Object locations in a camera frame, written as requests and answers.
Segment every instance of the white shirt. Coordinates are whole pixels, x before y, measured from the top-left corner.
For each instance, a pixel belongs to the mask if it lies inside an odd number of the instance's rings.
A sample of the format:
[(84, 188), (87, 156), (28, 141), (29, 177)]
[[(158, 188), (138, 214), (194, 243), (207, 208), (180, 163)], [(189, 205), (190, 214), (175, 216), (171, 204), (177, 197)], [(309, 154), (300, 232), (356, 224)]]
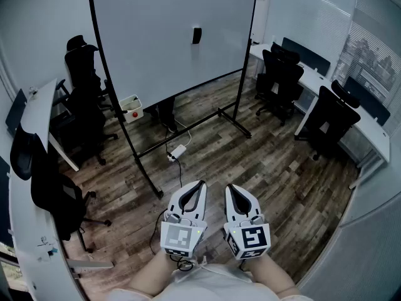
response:
[[(210, 264), (190, 272), (175, 271), (173, 282), (153, 301), (280, 301), (264, 285), (254, 283), (246, 273), (224, 265)], [(114, 289), (107, 301), (149, 301), (142, 293)], [(312, 301), (302, 295), (285, 297), (283, 301)]]

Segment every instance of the forearm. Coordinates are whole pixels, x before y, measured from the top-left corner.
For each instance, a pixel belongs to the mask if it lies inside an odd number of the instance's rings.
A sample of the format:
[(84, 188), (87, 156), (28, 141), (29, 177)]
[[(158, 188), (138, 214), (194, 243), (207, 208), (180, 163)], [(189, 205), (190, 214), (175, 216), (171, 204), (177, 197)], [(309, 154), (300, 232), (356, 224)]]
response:
[(255, 281), (267, 286), (279, 298), (299, 294), (294, 281), (267, 254), (248, 260), (247, 266)]
[(158, 295), (167, 286), (177, 263), (159, 251), (151, 261), (135, 274), (128, 286), (151, 296)]

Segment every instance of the power strip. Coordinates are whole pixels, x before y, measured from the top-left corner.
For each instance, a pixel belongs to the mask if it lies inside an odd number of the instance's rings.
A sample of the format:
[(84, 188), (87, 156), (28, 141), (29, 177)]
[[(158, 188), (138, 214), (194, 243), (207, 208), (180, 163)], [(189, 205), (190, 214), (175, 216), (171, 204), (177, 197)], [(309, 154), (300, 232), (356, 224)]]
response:
[(179, 145), (176, 149), (174, 149), (171, 152), (171, 156), (167, 155), (167, 158), (169, 159), (170, 162), (175, 162), (175, 159), (179, 158), (186, 150), (187, 148), (184, 145)]

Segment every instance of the black pants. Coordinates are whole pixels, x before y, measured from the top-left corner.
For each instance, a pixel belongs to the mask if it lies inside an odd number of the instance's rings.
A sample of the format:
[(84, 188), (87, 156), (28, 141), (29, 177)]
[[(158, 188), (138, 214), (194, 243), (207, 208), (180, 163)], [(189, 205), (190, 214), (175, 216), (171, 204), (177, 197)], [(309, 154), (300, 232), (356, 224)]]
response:
[(169, 122), (174, 119), (173, 116), (173, 108), (174, 108), (174, 100), (175, 97), (170, 97), (168, 99), (162, 100), (155, 105), (149, 106), (144, 110), (144, 112), (151, 112), (156, 109), (156, 106), (159, 108), (159, 117), (163, 122)]

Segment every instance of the whiteboard frame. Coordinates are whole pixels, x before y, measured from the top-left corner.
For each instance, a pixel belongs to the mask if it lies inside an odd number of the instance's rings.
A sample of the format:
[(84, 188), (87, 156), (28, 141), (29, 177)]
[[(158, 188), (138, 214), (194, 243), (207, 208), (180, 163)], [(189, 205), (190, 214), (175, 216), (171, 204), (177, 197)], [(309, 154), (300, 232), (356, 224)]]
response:
[[(127, 130), (125, 128), (125, 125), (124, 125), (125, 119), (123, 117), (123, 112), (122, 112), (122, 110), (121, 110), (121, 108), (119, 106), (119, 103), (118, 103), (118, 98), (117, 98), (117, 95), (115, 93), (115, 89), (114, 89), (114, 86), (113, 86), (112, 78), (110, 76), (110, 72), (109, 72), (108, 67), (107, 67), (107, 61), (106, 61), (105, 53), (104, 53), (103, 46), (102, 46), (102, 39), (100, 38), (100, 32), (99, 32), (99, 28), (98, 28), (97, 19), (96, 19), (96, 11), (95, 11), (94, 0), (89, 0), (89, 5), (90, 5), (90, 12), (91, 12), (91, 17), (92, 17), (93, 29), (95, 31), (95, 36), (96, 36), (96, 42), (97, 42), (97, 45), (98, 45), (100, 58), (102, 59), (103, 68), (105, 70), (105, 75), (106, 75), (106, 78), (107, 78), (107, 80), (105, 81), (106, 89), (108, 91), (110, 100), (111, 100), (112, 105), (114, 107), (116, 116), (117, 116), (118, 121), (120, 123), (120, 126), (121, 126), (121, 128), (123, 130), (124, 136), (127, 139), (129, 146), (131, 147), (133, 156), (135, 158), (135, 162), (137, 163), (137, 165), (138, 165), (139, 169), (141, 170), (143, 176), (149, 182), (149, 185), (152, 188), (153, 192), (156, 194), (156, 196), (159, 199), (161, 199), (163, 197), (164, 193), (163, 193), (163, 191), (161, 191), (161, 190), (156, 188), (156, 186), (154, 185), (154, 183), (152, 182), (152, 180), (149, 178), (148, 174), (146, 173), (146, 170), (145, 170), (145, 168), (143, 167), (143, 165), (142, 165), (142, 163), (140, 161), (140, 158), (142, 156), (152, 152), (156, 148), (168, 143), (169, 141), (173, 140), (174, 138), (186, 133), (188, 130), (190, 130), (190, 129), (198, 126), (199, 124), (201, 124), (201, 123), (213, 118), (216, 115), (218, 115), (218, 116), (223, 115), (234, 126), (236, 126), (247, 138), (251, 138), (251, 136), (252, 136), (251, 133), (245, 127), (243, 127), (239, 122), (237, 122), (236, 115), (237, 115), (237, 111), (238, 111), (239, 102), (241, 100), (241, 93), (242, 93), (242, 88), (244, 86), (246, 69), (247, 69), (248, 58), (249, 58), (249, 50), (250, 50), (250, 47), (251, 47), (251, 33), (252, 33), (252, 25), (253, 25), (254, 14), (255, 14), (256, 0), (254, 0), (254, 4), (253, 4), (251, 25), (249, 27), (248, 44), (247, 44), (247, 48), (246, 48), (244, 66), (242, 68), (240, 68), (240, 69), (234, 70), (232, 72), (226, 73), (224, 75), (221, 75), (219, 77), (213, 78), (213, 79), (208, 80), (206, 82), (200, 83), (200, 84), (198, 84), (196, 86), (189, 87), (188, 89), (186, 89), (186, 90), (184, 90), (182, 92), (179, 92), (179, 93), (176, 93), (175, 95), (171, 95), (170, 96), (170, 97), (176, 97), (176, 96), (182, 95), (183, 93), (188, 92), (189, 90), (198, 88), (198, 87), (203, 86), (203, 85), (205, 85), (207, 83), (213, 82), (213, 81), (215, 81), (217, 79), (223, 78), (225, 76), (231, 75), (233, 73), (236, 73), (236, 72), (239, 72), (239, 71), (242, 70), (241, 79), (240, 79), (239, 86), (238, 86), (238, 93), (237, 93), (236, 101), (234, 103), (226, 105), (223, 108), (218, 108), (217, 111), (215, 111), (214, 113), (208, 115), (207, 117), (204, 117), (203, 119), (198, 120), (197, 122), (191, 124), (190, 126), (186, 127), (185, 129), (183, 129), (181, 131), (178, 131), (173, 136), (170, 136), (169, 138), (166, 138), (165, 140), (159, 142), (158, 144), (152, 146), (151, 148), (143, 151), (140, 154), (138, 154), (137, 151), (135, 150), (135, 148), (133, 147), (131, 139), (130, 139), (130, 137), (128, 135), (128, 132), (127, 132)], [(235, 106), (234, 107), (234, 113), (233, 113), (232, 117), (230, 117), (227, 113), (225, 113), (225, 110), (227, 110), (228, 108), (230, 108), (232, 106)]]

